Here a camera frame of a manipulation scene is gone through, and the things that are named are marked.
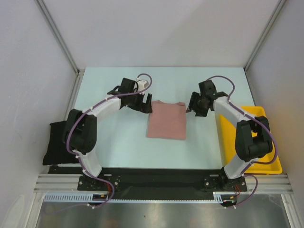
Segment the pink t shirt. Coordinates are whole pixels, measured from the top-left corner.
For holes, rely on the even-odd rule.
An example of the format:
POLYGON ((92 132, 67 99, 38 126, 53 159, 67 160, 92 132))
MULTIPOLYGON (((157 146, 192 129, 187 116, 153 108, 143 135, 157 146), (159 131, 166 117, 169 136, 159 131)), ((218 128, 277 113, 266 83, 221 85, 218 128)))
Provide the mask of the pink t shirt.
POLYGON ((186 126, 185 103, 169 104, 160 100, 152 102, 147 137, 186 140, 186 126))

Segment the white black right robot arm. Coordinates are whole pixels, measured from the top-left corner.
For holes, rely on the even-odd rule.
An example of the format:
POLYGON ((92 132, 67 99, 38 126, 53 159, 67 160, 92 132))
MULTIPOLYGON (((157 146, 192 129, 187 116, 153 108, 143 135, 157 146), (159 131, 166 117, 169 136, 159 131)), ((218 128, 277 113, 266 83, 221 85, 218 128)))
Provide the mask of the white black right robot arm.
POLYGON ((236 129, 236 155, 221 169, 219 185, 223 190, 231 190, 236 179, 258 159, 272 152, 273 141, 270 136, 268 119, 265 116, 248 114, 235 106, 230 100, 231 94, 218 92, 212 80, 199 83, 199 92, 193 92, 187 108, 198 117, 206 117, 214 111, 226 118, 236 129))

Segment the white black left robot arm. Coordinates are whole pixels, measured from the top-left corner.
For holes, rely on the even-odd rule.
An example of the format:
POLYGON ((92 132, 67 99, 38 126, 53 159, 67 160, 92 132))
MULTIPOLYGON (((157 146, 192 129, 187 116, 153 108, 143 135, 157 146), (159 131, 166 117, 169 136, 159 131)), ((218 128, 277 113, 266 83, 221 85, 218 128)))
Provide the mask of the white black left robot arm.
POLYGON ((144 113, 152 113, 152 94, 144 101, 145 91, 152 85, 152 77, 139 74, 135 80, 123 78, 120 85, 110 90, 105 98, 87 110, 72 109, 63 131, 63 142, 69 153, 78 159, 83 173, 89 176, 88 184, 101 189, 105 178, 100 175, 102 165, 97 158, 97 125, 100 121, 128 107, 144 113))

